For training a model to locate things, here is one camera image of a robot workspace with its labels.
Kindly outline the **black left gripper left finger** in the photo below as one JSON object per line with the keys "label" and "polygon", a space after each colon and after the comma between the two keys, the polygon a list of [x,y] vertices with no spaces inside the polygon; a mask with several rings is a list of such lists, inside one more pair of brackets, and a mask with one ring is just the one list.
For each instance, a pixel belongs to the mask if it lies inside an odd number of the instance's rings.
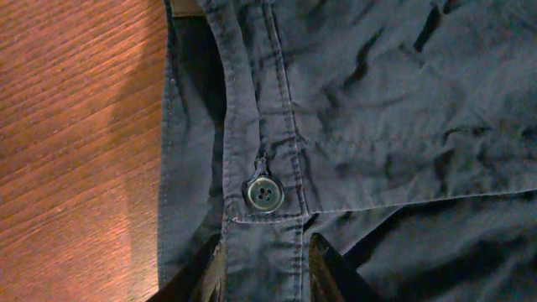
{"label": "black left gripper left finger", "polygon": [[193,259],[148,302],[223,302],[225,260],[221,236],[211,236]]}

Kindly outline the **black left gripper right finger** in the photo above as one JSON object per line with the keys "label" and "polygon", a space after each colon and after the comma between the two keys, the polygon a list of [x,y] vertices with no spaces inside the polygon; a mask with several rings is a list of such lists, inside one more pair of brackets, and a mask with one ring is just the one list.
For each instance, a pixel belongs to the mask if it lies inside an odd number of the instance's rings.
{"label": "black left gripper right finger", "polygon": [[383,302],[320,233],[310,238],[309,272],[312,302]]}

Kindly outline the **navy blue shorts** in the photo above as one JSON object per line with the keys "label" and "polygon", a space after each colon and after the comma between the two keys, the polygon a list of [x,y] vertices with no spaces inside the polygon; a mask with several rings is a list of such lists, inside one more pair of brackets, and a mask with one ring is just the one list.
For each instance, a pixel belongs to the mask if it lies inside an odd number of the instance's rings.
{"label": "navy blue shorts", "polygon": [[320,233],[383,301],[536,298],[536,4],[168,1],[162,289],[311,301]]}

